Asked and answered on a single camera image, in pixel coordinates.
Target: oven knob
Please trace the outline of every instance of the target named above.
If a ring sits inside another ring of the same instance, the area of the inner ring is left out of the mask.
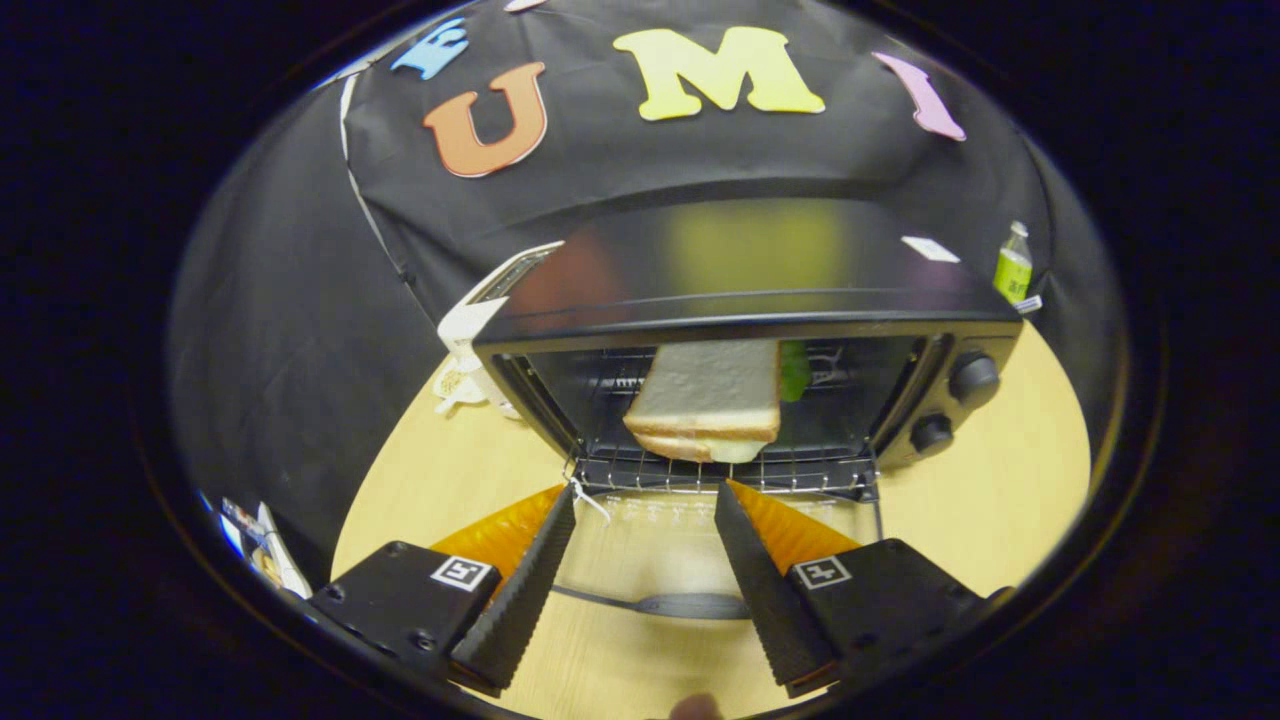
[[[965,410],[977,410],[1000,389],[1000,370],[988,355],[974,352],[956,360],[951,370],[951,396]]]
[[[929,415],[920,418],[911,430],[911,446],[920,457],[937,455],[951,446],[951,418]]]

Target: black cloth backdrop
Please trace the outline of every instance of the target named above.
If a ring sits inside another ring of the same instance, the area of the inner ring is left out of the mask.
[[[623,208],[872,200],[983,277],[1010,222],[1021,220],[1033,288],[1046,301],[1036,322],[1071,378],[1097,452],[1123,342],[1108,318],[1117,284],[1065,179],[979,91],[874,26],[804,0],[557,0],[518,15],[504,4],[462,6],[302,97],[230,170],[192,236],[168,348],[180,450],[214,502],[273,507],[308,579],[328,580],[365,473],[444,356],[434,323],[512,254]],[[439,74],[390,69],[457,17],[470,46]],[[694,118],[641,119],[644,82],[613,40],[672,28],[714,50],[732,26],[783,33],[826,111],[763,113],[744,97],[732,111],[704,100]],[[928,72],[965,142],[916,126],[910,96],[873,51]],[[480,140],[504,137],[511,113],[489,82],[535,60],[547,65],[538,149],[484,178],[448,173],[424,115],[475,91]]]

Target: bread crust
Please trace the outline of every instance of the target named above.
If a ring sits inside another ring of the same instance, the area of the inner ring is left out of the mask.
[[[777,343],[777,346],[774,347],[774,352],[777,354],[777,357],[774,360],[776,366],[781,368],[782,366],[782,343]],[[636,395],[636,401],[639,401],[640,396],[644,395],[645,386],[640,387],[640,393]],[[657,441],[657,439],[666,441],[667,438],[680,438],[680,439],[685,439],[685,438],[689,438],[689,439],[714,438],[714,439],[754,439],[754,441],[764,441],[764,442],[776,442],[778,439],[778,429],[782,427],[782,410],[780,409],[781,402],[782,402],[782,387],[781,386],[782,386],[781,378],[776,377],[774,382],[773,382],[773,414],[772,414],[772,420],[768,424],[763,425],[763,427],[754,427],[754,428],[732,428],[732,427],[730,427],[730,428],[714,428],[714,427],[712,427],[712,428],[708,428],[708,427],[690,428],[687,425],[677,425],[677,424],[673,424],[673,423],[660,423],[660,421],[655,421],[655,420],[646,420],[646,419],[641,419],[641,418],[635,418],[635,416],[631,415],[631,410],[630,409],[627,410],[627,414],[622,416],[622,424],[626,425],[626,428],[628,430],[631,430],[631,434],[636,436],[637,441],[640,441],[640,436],[650,436],[650,439],[653,439],[653,441]],[[644,445],[643,441],[640,442],[640,446],[645,447],[645,445]]]
[[[712,462],[710,448],[695,439],[636,434],[636,442],[640,443],[640,447],[653,452],[654,455],[660,455],[672,460]]]

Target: screw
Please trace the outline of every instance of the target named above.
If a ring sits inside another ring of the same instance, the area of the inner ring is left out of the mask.
[[[410,633],[408,642],[422,652],[431,652],[435,650],[435,641],[431,639],[431,635],[429,635],[426,630],[413,630]]]

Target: toaster oven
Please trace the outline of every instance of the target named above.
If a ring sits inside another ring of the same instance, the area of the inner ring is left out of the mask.
[[[989,281],[913,229],[849,200],[617,211],[513,258],[442,328],[589,492],[728,477],[858,500],[879,468],[951,443],[1021,329]],[[655,350],[741,338],[801,342],[808,356],[777,439],[736,466],[643,448],[622,418]]]

